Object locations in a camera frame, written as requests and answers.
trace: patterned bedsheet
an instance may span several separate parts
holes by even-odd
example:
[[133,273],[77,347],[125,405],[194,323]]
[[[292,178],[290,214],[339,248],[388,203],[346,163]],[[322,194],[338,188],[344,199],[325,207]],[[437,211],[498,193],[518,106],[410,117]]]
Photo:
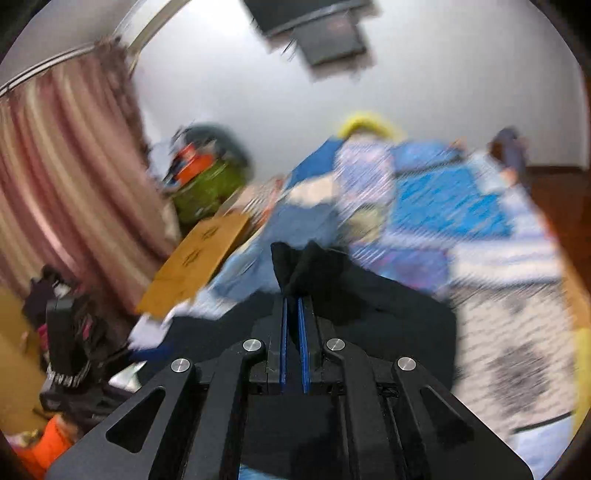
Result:
[[[375,174],[366,159],[343,153],[357,148],[350,143],[337,158],[348,158],[356,177],[360,165]],[[506,442],[517,429],[574,411],[574,338],[560,253],[525,190],[482,193],[457,160],[397,175],[396,150],[389,173],[395,180],[386,220],[365,225],[379,234],[358,239],[351,253],[365,268],[451,302],[458,317],[453,393]],[[342,184],[339,171],[335,183],[337,191],[354,188]]]

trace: striped curtain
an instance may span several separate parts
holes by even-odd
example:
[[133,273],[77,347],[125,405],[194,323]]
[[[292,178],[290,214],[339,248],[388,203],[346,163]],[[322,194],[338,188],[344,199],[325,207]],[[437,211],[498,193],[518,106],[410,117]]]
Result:
[[103,43],[0,98],[0,282],[44,264],[132,312],[174,249],[124,51]]

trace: white cloth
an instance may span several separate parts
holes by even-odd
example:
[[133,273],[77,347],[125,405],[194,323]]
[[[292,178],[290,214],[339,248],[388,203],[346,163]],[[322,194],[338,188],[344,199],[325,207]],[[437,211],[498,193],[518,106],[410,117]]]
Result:
[[152,320],[149,314],[144,313],[129,334],[129,348],[131,350],[156,348],[166,337],[175,316],[217,320],[235,305],[236,302],[221,299],[213,293],[211,288],[204,287],[197,292],[193,300],[185,300],[175,305],[162,322]]
[[286,196],[287,202],[306,208],[319,203],[330,203],[335,198],[335,176],[331,172],[301,181],[289,190]]
[[507,188],[507,182],[501,177],[501,166],[492,158],[486,150],[476,150],[466,159],[466,167],[470,169],[474,182],[480,193],[503,193]]
[[549,425],[519,432],[510,440],[513,451],[527,463],[534,480],[541,480],[569,446],[573,432],[573,417]]

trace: orange object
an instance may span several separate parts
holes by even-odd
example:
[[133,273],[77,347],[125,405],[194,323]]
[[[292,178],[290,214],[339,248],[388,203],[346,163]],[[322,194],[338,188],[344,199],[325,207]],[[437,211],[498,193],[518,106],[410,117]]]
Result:
[[182,158],[186,165],[175,175],[176,180],[182,187],[189,180],[207,170],[213,165],[215,158],[209,153],[200,154],[195,146],[190,143],[178,152],[178,157]]
[[15,448],[27,471],[35,480],[43,480],[50,465],[72,446],[72,441],[60,430],[59,416],[55,415],[45,427],[41,440],[29,448]]

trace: black cloth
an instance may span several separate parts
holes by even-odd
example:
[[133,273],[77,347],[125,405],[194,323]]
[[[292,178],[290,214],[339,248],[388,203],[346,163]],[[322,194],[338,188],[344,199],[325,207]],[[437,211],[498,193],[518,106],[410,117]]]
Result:
[[50,280],[31,280],[31,291],[22,306],[22,314],[35,330],[45,323],[47,302],[55,299]]
[[[275,275],[290,300],[311,294],[315,312],[332,320],[345,341],[388,360],[411,355],[451,387],[456,318],[449,308],[356,267],[341,252],[314,243],[303,251],[271,248]],[[200,362],[219,356],[249,337],[256,320],[272,313],[274,299],[255,293],[215,322],[175,317],[161,345],[167,355],[148,361],[140,382],[179,357]],[[297,316],[288,318],[287,385],[280,396],[249,397],[241,462],[289,480],[339,479],[336,409],[330,397],[302,393]]]
[[159,349],[165,354],[146,362],[138,371],[138,379],[145,385],[150,378],[177,358],[204,362],[250,338],[254,323],[272,313],[275,295],[256,292],[219,320],[195,317],[174,317]]
[[[315,314],[333,322],[340,338],[391,362],[410,356],[452,387],[456,316],[451,308],[314,242],[303,250],[274,243],[271,252],[284,295],[311,295]],[[290,325],[293,331],[297,325]]]

